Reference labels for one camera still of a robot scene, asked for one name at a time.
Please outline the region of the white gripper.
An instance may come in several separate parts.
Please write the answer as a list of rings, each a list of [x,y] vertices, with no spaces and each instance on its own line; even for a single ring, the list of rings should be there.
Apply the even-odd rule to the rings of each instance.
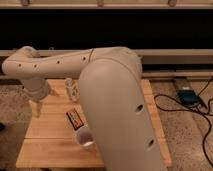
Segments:
[[[33,100],[30,102],[33,116],[39,118],[42,109],[42,102],[40,100],[49,95],[51,90],[49,83],[44,78],[23,79],[21,83],[28,97]]]

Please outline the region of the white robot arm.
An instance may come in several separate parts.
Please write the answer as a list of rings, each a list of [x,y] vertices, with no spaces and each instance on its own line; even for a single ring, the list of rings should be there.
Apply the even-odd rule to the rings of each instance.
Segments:
[[[141,88],[142,61],[133,50],[105,47],[40,57],[24,46],[2,69],[35,101],[49,94],[49,78],[76,79],[107,171],[167,171]]]

